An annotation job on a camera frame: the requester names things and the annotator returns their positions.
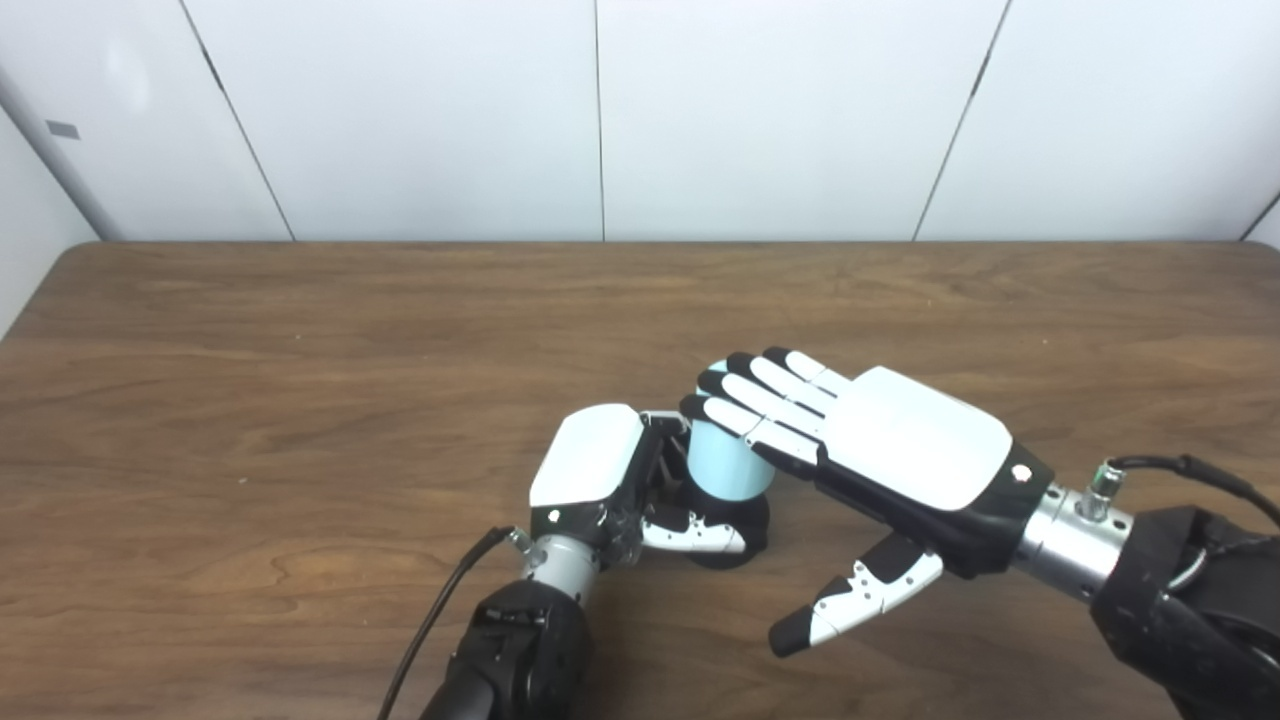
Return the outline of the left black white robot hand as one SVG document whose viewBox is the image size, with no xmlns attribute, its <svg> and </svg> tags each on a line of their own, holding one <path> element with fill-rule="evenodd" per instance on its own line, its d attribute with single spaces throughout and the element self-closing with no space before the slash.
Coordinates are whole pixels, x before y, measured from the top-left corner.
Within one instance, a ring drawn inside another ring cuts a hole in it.
<svg viewBox="0 0 1280 720">
<path fill-rule="evenodd" d="M 692 421 L 598 404 L 559 424 L 530 491 L 535 543 L 573 541 L 600 570 L 644 550 L 740 568 L 768 546 L 768 502 L 714 496 L 695 477 Z"/>
</svg>

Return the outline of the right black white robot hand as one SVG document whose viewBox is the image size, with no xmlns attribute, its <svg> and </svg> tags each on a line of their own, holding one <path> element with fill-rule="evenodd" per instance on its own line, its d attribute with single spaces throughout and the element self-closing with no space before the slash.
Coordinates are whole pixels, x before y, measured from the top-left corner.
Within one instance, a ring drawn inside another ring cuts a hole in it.
<svg viewBox="0 0 1280 720">
<path fill-rule="evenodd" d="M 1053 471 L 996 416 L 887 366 L 842 375 L 795 348 L 736 352 L 680 411 L 888 529 L 780 619 L 786 659 L 897 607 L 942 574 L 1007 571 Z"/>
</svg>

